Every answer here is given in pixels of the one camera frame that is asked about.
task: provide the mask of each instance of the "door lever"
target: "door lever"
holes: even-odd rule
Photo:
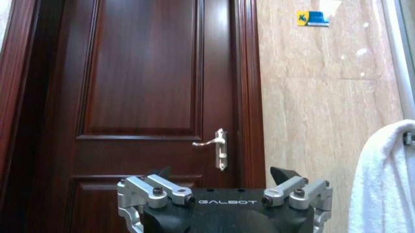
[[[215,133],[215,138],[204,143],[194,142],[192,146],[203,147],[210,144],[216,144],[216,168],[222,171],[228,166],[228,142],[227,142],[228,132],[223,129],[219,129]]]
[[[207,146],[208,144],[214,144],[214,143],[219,143],[219,144],[226,144],[226,140],[222,138],[222,137],[218,137],[212,140],[210,140],[208,142],[204,142],[204,143],[198,143],[198,142],[194,142],[192,143],[192,146],[195,147],[203,147],[203,146]]]

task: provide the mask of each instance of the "bolt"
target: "bolt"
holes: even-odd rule
[[[191,206],[195,203],[195,201],[196,201],[195,197],[190,195],[184,199],[184,205]]]
[[[260,200],[263,206],[270,207],[272,205],[272,199],[270,197],[263,197]]]
[[[304,197],[306,195],[306,192],[302,188],[298,188],[295,191],[294,191],[294,195],[296,195],[298,197]]]
[[[156,196],[162,195],[162,194],[163,194],[163,188],[162,188],[162,187],[155,187],[155,188],[154,188],[154,194],[155,194]]]

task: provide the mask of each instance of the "door trim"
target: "door trim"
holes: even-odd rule
[[[236,0],[236,78],[240,182],[266,187],[256,0]]]
[[[12,83],[14,91],[0,100],[0,106],[8,104],[15,109],[6,116],[4,126],[10,127],[11,137],[0,137],[0,144],[7,150],[0,151],[2,197],[19,197],[22,191],[30,193],[30,186],[18,183],[19,177],[34,176],[35,151],[42,134],[44,119],[44,104],[48,79],[54,68],[54,60],[60,29],[60,16],[64,0],[15,0],[11,30],[6,40],[4,54],[14,45],[19,56],[10,60],[0,73],[0,87]],[[256,0],[231,0],[235,77],[236,77],[236,107],[238,107],[238,163],[240,186],[246,188],[266,187],[264,140],[262,118],[262,93],[256,27]],[[19,199],[7,205],[26,208],[30,200]]]

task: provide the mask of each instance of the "towel rack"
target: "towel rack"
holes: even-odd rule
[[[403,144],[415,147],[415,132],[409,131],[403,133]]]

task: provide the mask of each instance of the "yellow logo sticker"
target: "yellow logo sticker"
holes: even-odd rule
[[[310,11],[298,11],[298,25],[306,26],[310,20]]]

